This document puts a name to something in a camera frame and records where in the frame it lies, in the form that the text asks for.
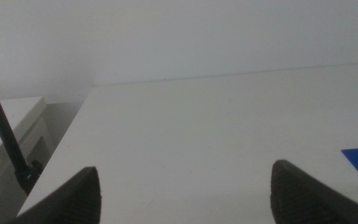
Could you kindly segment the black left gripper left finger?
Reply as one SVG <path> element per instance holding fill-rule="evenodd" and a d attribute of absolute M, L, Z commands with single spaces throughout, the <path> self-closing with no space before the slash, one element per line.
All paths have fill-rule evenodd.
<path fill-rule="evenodd" d="M 85 167 L 12 224 L 99 224 L 101 189 L 98 171 Z"/>

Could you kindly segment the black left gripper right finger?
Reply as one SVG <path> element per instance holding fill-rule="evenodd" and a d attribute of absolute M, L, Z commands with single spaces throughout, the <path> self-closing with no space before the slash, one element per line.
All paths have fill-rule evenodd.
<path fill-rule="evenodd" d="M 270 208 L 276 223 L 358 224 L 358 203 L 286 160 L 270 179 Z"/>

